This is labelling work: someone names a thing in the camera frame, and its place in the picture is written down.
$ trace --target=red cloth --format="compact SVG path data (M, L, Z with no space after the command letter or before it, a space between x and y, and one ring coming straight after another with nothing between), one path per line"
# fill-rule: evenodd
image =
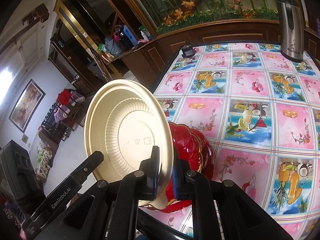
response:
M71 93L68 89L64 89L60 94L58 94L58 101L61 105L66 106L69 104L69 99L71 97Z

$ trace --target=thermos handle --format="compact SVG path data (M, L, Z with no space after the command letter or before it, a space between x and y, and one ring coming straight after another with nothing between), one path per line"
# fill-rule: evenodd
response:
M293 15L292 15L292 8L291 8L290 0L284 0L284 5L285 5L285 10L287 12L289 28L290 28L290 30L293 30L294 24L293 24Z

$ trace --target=glass panel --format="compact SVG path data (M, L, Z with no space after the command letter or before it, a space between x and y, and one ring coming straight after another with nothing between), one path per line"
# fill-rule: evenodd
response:
M276 0L137 0L159 34L236 18L278 19Z

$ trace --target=purple cloth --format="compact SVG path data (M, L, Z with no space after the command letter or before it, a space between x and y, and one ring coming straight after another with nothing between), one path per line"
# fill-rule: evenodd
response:
M74 91L71 91L71 98L73 100L75 100L76 102L83 102L84 101L84 96L80 95L79 93L76 93ZM54 118L56 120L56 123L62 121L63 119L65 119L66 114L65 113L70 113L70 110L67 106L60 106L60 108L58 107L57 112L54 113Z

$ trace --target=fluorescent light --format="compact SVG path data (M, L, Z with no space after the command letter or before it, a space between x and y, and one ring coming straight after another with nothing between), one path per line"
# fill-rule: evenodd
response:
M4 99L11 83L12 83L12 75L7 69L5 69L0 73L0 104Z

